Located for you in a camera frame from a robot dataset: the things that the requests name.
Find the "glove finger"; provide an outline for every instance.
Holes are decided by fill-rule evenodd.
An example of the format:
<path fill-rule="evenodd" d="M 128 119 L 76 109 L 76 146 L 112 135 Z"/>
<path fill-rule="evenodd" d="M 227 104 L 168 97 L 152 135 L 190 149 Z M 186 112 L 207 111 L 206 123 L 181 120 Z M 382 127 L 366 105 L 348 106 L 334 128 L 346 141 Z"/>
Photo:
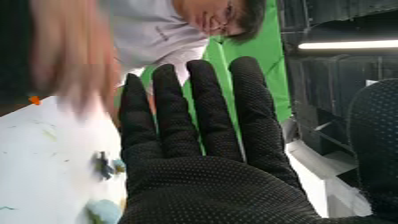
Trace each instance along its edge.
<path fill-rule="evenodd" d="M 243 157 L 213 66 L 206 61 L 191 61 L 186 68 L 206 155 L 241 162 Z"/>
<path fill-rule="evenodd" d="M 145 89 L 138 77 L 129 74 L 120 96 L 120 158 L 133 167 L 151 159 L 163 158 Z"/>
<path fill-rule="evenodd" d="M 348 118 L 358 176 L 373 214 L 398 222 L 398 80 L 358 93 Z"/>
<path fill-rule="evenodd" d="M 156 69 L 152 86 L 163 153 L 167 158 L 200 156 L 199 134 L 172 65 Z"/>
<path fill-rule="evenodd" d="M 236 59 L 229 70 L 247 164 L 268 172 L 296 189 L 302 189 L 284 154 L 273 99 L 255 59 L 250 57 Z"/>

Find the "person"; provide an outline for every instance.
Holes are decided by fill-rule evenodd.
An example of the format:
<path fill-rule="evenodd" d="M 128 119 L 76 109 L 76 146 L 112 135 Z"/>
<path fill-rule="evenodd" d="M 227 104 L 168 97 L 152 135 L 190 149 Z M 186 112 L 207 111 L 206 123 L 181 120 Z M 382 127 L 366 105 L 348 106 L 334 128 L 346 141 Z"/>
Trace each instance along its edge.
<path fill-rule="evenodd" d="M 152 75 L 156 127 L 135 75 L 122 92 L 128 203 L 119 223 L 398 223 L 398 80 L 382 81 L 360 91 L 350 109 L 350 141 L 373 215 L 321 219 L 284 155 L 273 100 L 255 59 L 243 57 L 229 66 L 243 153 L 213 67 L 206 61 L 188 62 L 186 67 L 206 156 L 174 66 L 163 65 Z"/>
<path fill-rule="evenodd" d="M 39 89 L 56 87 L 60 99 L 81 112 L 96 93 L 103 104 L 112 105 L 117 82 L 128 72 L 140 75 L 147 65 L 174 64 L 183 84 L 184 63 L 200 59 L 209 36 L 236 43 L 255 37 L 264 3 L 266 0 L 30 0 Z"/>

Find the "person's hand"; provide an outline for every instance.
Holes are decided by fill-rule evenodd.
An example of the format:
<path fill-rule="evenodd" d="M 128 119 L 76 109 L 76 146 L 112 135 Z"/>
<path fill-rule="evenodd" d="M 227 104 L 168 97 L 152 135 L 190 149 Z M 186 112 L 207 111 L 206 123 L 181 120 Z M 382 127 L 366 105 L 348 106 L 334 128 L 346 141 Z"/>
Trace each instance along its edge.
<path fill-rule="evenodd" d="M 74 112 L 96 96 L 113 105 L 119 64 L 106 21 L 94 0 L 30 0 L 35 24 L 32 72 L 37 89 L 55 92 Z"/>
<path fill-rule="evenodd" d="M 174 66 L 163 65 L 152 76 L 156 125 L 140 79 L 135 75 L 128 76 L 119 111 L 128 207 L 119 223 L 387 224 L 389 221 L 396 222 L 396 138 L 385 140 L 389 135 L 382 133 L 387 129 L 371 132 L 366 125 L 373 124 L 369 123 L 373 114 L 366 113 L 366 109 L 373 108 L 371 102 L 378 108 L 374 113 L 383 110 L 382 105 L 387 105 L 387 102 L 396 105 L 398 82 L 394 85 L 378 86 L 378 90 L 367 91 L 364 97 L 355 100 L 351 110 L 353 149 L 358 156 L 358 169 L 366 171 L 360 172 L 362 189 L 371 195 L 374 215 L 321 219 L 307 201 L 284 155 L 273 100 L 255 60 L 239 58 L 229 70 L 243 153 L 213 67 L 204 61 L 188 63 L 206 156 L 200 152 L 199 134 Z M 387 91 L 387 96 L 374 94 L 380 90 Z M 396 106 L 392 108 L 385 108 L 390 110 L 390 119 L 382 116 L 380 121 L 396 130 Z M 366 114 L 366 121 L 358 119 L 360 114 Z M 383 150 L 380 147 L 369 147 L 374 146 L 373 141 L 383 145 Z"/>

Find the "orange object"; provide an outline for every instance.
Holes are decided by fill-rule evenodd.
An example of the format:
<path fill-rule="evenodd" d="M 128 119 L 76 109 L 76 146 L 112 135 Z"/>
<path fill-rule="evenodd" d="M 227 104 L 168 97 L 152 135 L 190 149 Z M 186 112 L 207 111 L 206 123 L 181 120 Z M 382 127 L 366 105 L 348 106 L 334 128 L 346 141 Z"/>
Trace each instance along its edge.
<path fill-rule="evenodd" d="M 30 100 L 30 102 L 33 103 L 33 105 L 40 105 L 40 99 L 39 99 L 39 97 L 37 96 L 32 96 L 30 98 L 28 98 L 28 100 Z"/>

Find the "glove fingertip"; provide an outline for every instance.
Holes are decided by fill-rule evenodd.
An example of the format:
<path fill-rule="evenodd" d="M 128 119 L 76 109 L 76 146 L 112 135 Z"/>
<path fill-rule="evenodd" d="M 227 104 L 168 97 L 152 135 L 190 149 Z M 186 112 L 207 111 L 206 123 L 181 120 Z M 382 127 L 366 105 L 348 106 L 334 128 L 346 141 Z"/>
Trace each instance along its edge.
<path fill-rule="evenodd" d="M 229 71 L 232 73 L 232 78 L 243 76 L 245 79 L 264 82 L 263 71 L 255 58 L 239 57 L 234 59 L 229 65 Z"/>

